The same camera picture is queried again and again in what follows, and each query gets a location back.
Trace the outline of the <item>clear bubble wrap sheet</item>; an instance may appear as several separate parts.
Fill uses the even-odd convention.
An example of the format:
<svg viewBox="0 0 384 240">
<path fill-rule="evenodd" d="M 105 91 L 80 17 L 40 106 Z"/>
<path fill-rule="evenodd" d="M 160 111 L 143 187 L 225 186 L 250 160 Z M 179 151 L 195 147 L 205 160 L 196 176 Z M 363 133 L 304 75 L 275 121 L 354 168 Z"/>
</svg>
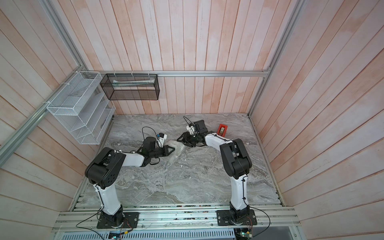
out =
<svg viewBox="0 0 384 240">
<path fill-rule="evenodd" d="M 194 149 L 174 140 L 167 141 L 167 145 L 169 147 L 175 148 L 175 151 L 166 157 L 166 159 L 170 161 L 184 158 L 189 151 Z"/>
</svg>

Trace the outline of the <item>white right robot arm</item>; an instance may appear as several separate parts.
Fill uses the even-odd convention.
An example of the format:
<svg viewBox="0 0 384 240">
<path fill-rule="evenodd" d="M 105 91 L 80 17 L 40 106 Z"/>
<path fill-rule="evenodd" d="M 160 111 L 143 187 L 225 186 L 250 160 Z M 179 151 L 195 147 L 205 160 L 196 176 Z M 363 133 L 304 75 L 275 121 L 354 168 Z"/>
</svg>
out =
<svg viewBox="0 0 384 240">
<path fill-rule="evenodd" d="M 223 166 L 231 178 L 230 208 L 235 213 L 250 209 L 247 199 L 247 180 L 252 161 L 241 139 L 227 139 L 213 131 L 209 131 L 203 120 L 187 122 L 187 131 L 177 141 L 187 147 L 212 147 L 221 153 Z"/>
</svg>

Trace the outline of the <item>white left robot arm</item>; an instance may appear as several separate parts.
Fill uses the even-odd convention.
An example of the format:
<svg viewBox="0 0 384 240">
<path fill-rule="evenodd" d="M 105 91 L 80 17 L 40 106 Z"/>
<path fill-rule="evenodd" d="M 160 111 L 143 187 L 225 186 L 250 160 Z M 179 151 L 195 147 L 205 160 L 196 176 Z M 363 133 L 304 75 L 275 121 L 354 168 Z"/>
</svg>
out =
<svg viewBox="0 0 384 240">
<path fill-rule="evenodd" d="M 145 167 L 152 159 L 167 157 L 176 148 L 158 145 L 154 137 L 147 137 L 137 151 L 126 153 L 103 148 L 85 170 L 85 176 L 96 189 L 107 216 L 115 216 L 122 208 L 116 193 L 115 181 L 123 167 Z"/>
</svg>

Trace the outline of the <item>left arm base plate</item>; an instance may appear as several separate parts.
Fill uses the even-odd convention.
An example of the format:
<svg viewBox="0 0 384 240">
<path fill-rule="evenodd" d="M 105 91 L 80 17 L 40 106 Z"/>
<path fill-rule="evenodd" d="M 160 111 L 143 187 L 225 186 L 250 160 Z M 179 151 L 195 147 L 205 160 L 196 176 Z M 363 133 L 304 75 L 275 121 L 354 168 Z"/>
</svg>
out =
<svg viewBox="0 0 384 240">
<path fill-rule="evenodd" d="M 139 215 L 139 212 L 117 212 L 112 216 L 101 212 L 97 229 L 134 229 L 138 225 Z"/>
</svg>

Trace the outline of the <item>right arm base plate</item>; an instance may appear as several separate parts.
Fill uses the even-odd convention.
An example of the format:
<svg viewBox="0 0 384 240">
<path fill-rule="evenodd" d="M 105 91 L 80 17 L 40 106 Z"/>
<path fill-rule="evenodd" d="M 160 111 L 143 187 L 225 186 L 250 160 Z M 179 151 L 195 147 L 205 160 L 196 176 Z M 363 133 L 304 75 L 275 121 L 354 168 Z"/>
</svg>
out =
<svg viewBox="0 0 384 240">
<path fill-rule="evenodd" d="M 253 210 L 219 210 L 216 211 L 219 226 L 254 226 L 257 219 Z"/>
</svg>

